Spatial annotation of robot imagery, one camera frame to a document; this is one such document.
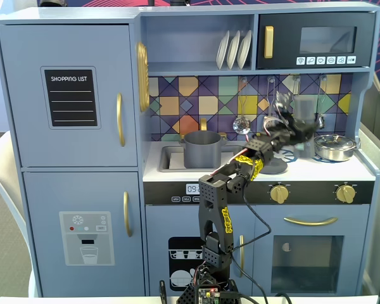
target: stove knob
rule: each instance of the stove knob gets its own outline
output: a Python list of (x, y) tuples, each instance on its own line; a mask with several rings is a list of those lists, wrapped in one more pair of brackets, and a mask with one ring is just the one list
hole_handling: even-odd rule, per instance
[(337, 188), (336, 197), (344, 203), (353, 203), (353, 198), (355, 197), (355, 190), (352, 186), (343, 185)]
[(270, 190), (270, 197), (279, 204), (283, 204), (288, 196), (289, 191), (283, 185), (274, 186), (272, 190)]

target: silver pot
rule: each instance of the silver pot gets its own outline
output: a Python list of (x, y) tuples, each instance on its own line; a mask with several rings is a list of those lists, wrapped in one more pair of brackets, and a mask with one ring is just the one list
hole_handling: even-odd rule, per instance
[(314, 139), (315, 153), (326, 160), (344, 162), (353, 156), (356, 143), (351, 139), (337, 135), (321, 135)]
[(221, 146), (226, 144), (226, 134), (213, 131), (188, 133), (182, 140), (184, 166), (186, 168), (219, 168)]

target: pot lid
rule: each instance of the pot lid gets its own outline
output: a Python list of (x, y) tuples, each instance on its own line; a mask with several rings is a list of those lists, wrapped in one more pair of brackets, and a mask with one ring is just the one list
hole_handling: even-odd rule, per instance
[(337, 135), (337, 134), (329, 134), (329, 135), (321, 135), (315, 138), (316, 145), (331, 149), (331, 150), (350, 150), (356, 148), (356, 143), (351, 139)]

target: colorful tile backsplash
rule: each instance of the colorful tile backsplash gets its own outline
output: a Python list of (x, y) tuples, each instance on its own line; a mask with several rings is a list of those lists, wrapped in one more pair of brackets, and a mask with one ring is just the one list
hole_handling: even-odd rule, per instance
[(151, 77), (152, 140), (178, 141), (180, 134), (198, 130), (201, 118), (206, 118), (208, 130), (225, 132), (228, 140), (244, 140), (245, 136), (232, 129), (235, 118), (241, 115), (241, 103), (251, 121), (251, 132), (260, 132), (276, 91), (309, 95), (314, 100), (320, 92), (326, 122), (321, 133), (345, 133), (352, 74), (327, 75), (326, 84), (320, 84), (319, 74), (300, 75), (299, 85), (294, 75), (274, 77), (274, 84), (269, 85), (268, 76)]

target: play kitchen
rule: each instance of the play kitchen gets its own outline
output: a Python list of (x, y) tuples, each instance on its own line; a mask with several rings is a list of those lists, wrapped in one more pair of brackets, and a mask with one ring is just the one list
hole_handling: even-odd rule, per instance
[[(164, 280), (181, 295), (203, 262), (199, 179), (257, 133), (315, 124), (228, 195), (234, 246), (267, 231), (245, 200), (271, 227), (233, 260), (270, 295), (360, 295), (379, 171), (358, 129), (379, 22), (354, 2), (0, 16), (39, 294), (158, 296)], [(234, 263), (231, 278), (261, 295)]]

